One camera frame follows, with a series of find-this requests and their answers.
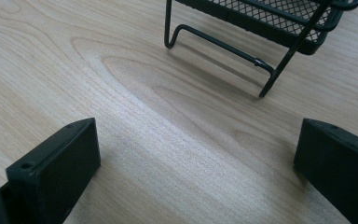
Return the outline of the black wire basket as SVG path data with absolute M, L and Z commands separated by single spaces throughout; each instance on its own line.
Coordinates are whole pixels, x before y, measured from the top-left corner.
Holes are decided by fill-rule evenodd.
M 171 28 L 172 3 L 176 1 L 219 20 L 266 38 L 288 51 L 277 67 L 186 24 Z M 358 0 L 166 0 L 164 45 L 170 49 L 182 30 L 225 49 L 266 70 L 265 97 L 295 53 L 314 54 L 327 34 L 337 27 L 342 14 L 358 7 Z

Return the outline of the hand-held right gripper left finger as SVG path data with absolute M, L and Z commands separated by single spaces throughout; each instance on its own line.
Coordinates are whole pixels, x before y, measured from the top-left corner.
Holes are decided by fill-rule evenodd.
M 7 168 L 21 224 L 62 224 L 101 166 L 94 118 L 70 123 Z

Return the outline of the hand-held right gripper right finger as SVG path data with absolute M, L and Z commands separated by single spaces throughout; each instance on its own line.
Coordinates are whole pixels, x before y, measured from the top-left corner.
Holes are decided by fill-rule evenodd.
M 358 136 L 304 119 L 294 167 L 351 224 L 358 224 Z

